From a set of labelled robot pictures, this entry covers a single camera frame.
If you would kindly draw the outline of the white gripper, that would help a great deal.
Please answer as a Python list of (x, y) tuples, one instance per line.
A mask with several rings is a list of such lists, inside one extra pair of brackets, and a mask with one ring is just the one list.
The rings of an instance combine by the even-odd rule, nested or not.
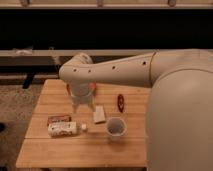
[(88, 83), (84, 84), (71, 83), (69, 85), (69, 90), (73, 102), (72, 105), (73, 113), (76, 113), (78, 110), (78, 106), (82, 104), (88, 104), (88, 107), (91, 110), (94, 110), (94, 106), (92, 104), (93, 91), (89, 87)]

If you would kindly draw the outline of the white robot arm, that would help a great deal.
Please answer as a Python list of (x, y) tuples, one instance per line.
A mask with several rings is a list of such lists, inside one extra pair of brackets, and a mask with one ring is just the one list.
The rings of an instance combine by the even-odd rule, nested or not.
[(213, 171), (213, 52), (155, 51), (97, 64), (80, 53), (59, 77), (75, 96), (90, 83), (150, 88), (147, 171)]

